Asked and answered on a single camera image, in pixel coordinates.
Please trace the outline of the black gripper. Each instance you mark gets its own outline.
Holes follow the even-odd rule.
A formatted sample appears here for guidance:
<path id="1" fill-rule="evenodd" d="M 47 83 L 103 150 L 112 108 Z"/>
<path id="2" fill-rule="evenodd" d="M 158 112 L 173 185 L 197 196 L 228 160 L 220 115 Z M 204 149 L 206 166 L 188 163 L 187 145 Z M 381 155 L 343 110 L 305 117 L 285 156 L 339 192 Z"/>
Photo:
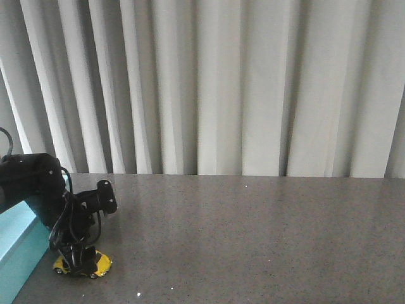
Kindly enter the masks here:
<path id="1" fill-rule="evenodd" d="M 58 251 L 57 269 L 71 269 L 73 274 L 93 274 L 97 270 L 90 228 L 101 223 L 100 211 L 89 213 L 85 203 L 65 189 L 37 192 L 37 216 L 49 231 L 49 249 Z"/>

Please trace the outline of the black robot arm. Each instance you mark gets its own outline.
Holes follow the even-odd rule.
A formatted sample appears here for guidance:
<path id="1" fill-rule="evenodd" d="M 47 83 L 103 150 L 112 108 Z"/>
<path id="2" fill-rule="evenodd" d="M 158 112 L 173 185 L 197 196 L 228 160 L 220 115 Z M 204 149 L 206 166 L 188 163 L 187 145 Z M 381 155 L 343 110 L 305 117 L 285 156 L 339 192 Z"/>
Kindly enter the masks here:
<path id="1" fill-rule="evenodd" d="M 49 230 L 49 248 L 58 251 L 73 275 L 94 278 L 96 249 L 90 227 L 101 223 L 100 208 L 93 199 L 66 189 L 71 178 L 58 159 L 45 154 L 9 155 L 1 159 L 1 212 L 24 201 Z"/>

